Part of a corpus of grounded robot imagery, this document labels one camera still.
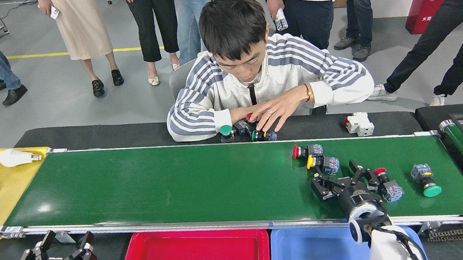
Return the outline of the person's left hand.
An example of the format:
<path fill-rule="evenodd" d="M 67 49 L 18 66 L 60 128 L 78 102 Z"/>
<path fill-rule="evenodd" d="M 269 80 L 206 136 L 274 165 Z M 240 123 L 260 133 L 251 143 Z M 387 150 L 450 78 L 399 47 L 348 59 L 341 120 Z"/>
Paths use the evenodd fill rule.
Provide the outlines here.
<path fill-rule="evenodd" d="M 298 105 L 314 100 L 314 92 L 304 84 L 283 92 L 278 97 L 255 107 L 252 118 L 260 117 L 257 130 L 268 131 L 278 120 L 274 131 L 278 132 L 296 110 Z"/>

